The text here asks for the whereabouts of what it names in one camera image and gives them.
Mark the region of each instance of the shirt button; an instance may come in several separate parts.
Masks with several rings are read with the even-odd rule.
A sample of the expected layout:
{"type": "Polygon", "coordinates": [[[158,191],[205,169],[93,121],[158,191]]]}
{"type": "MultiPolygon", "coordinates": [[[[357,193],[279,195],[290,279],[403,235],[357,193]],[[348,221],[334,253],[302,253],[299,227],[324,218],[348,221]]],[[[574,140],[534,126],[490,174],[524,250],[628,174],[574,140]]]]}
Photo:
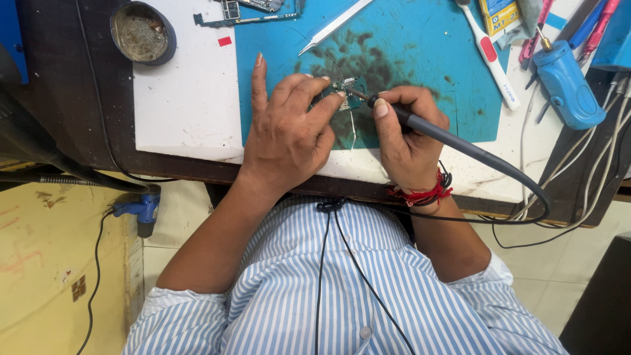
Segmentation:
{"type": "Polygon", "coordinates": [[[363,327],[360,329],[359,335],[363,340],[367,340],[372,335],[372,329],[370,329],[370,327],[363,327]]]}

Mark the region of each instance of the blue and white striped shirt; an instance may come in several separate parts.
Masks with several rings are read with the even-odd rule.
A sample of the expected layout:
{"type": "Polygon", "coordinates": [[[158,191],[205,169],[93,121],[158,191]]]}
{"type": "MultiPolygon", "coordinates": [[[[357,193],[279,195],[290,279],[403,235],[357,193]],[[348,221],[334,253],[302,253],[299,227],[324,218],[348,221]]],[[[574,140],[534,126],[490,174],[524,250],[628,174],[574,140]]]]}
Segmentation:
{"type": "MultiPolygon", "coordinates": [[[[254,233],[227,294],[154,288],[123,354],[313,354],[327,215],[323,198],[294,196],[254,233]]],[[[438,280],[393,214],[347,203],[338,212],[353,255],[417,354],[564,354],[558,339],[510,288],[492,255],[463,280],[438,280]]],[[[409,354],[403,338],[331,228],[322,275],[321,354],[409,354]]]]}

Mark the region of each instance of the person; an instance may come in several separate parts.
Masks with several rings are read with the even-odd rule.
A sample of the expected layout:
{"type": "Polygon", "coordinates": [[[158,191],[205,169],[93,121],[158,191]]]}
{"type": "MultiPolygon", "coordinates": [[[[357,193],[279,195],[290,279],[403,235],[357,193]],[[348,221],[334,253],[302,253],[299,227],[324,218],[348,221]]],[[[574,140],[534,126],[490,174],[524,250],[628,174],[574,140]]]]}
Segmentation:
{"type": "MultiPolygon", "coordinates": [[[[124,354],[565,353],[469,223],[415,217],[411,241],[380,205],[326,213],[317,204],[332,199],[294,195],[274,206],[327,162],[345,95],[308,111],[330,79],[292,74],[268,100],[266,72],[259,54],[239,175],[149,292],[124,354]]],[[[407,193],[434,189],[442,144],[402,133],[391,104],[444,129],[449,119],[425,88],[379,97],[384,169],[407,193]]],[[[450,196],[410,210],[463,217],[450,196]]]]}

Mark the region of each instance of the toothbrush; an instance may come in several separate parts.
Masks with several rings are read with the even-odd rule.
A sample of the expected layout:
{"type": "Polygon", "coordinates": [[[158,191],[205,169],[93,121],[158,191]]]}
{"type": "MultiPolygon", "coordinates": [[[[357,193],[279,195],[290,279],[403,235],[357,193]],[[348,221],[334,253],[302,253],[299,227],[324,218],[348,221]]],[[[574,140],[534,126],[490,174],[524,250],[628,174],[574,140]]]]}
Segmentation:
{"type": "Polygon", "coordinates": [[[482,58],[484,62],[487,64],[488,69],[491,71],[491,75],[493,75],[493,79],[497,84],[497,87],[500,89],[500,93],[502,93],[502,97],[504,98],[504,102],[509,107],[511,111],[517,111],[521,107],[521,102],[517,98],[515,90],[513,90],[512,86],[509,83],[508,78],[506,77],[506,73],[502,69],[502,65],[500,61],[497,60],[497,52],[495,52],[495,48],[491,43],[491,39],[487,36],[487,34],[478,26],[477,22],[473,18],[471,11],[469,10],[469,3],[471,0],[455,0],[458,7],[460,7],[467,20],[469,20],[469,25],[471,25],[471,29],[473,30],[473,35],[475,36],[475,42],[478,45],[478,49],[480,50],[480,54],[482,54],[482,58]]]}

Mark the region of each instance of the pink tool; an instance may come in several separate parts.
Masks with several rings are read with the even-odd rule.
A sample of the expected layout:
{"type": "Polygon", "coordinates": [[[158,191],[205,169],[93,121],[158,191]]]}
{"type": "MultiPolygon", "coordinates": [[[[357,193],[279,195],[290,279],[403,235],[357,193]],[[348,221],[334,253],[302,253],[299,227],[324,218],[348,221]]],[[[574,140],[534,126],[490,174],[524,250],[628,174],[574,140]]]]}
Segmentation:
{"type": "MultiPolygon", "coordinates": [[[[539,20],[537,20],[540,29],[543,28],[543,24],[546,23],[546,20],[548,19],[548,14],[552,8],[552,2],[554,2],[554,0],[543,0],[541,14],[539,14],[539,20]]],[[[528,69],[530,58],[533,57],[534,48],[537,46],[537,42],[539,42],[539,33],[536,33],[533,38],[524,41],[524,45],[521,47],[521,53],[519,54],[519,62],[521,63],[521,68],[523,70],[528,69]]]]}
{"type": "Polygon", "coordinates": [[[604,5],[603,12],[600,13],[596,27],[594,27],[592,34],[585,43],[585,48],[583,48],[583,55],[579,60],[579,66],[581,68],[585,65],[585,62],[587,62],[592,52],[598,47],[600,40],[603,38],[604,30],[607,28],[607,24],[616,11],[618,4],[620,4],[620,0],[607,0],[607,3],[604,5]]]}

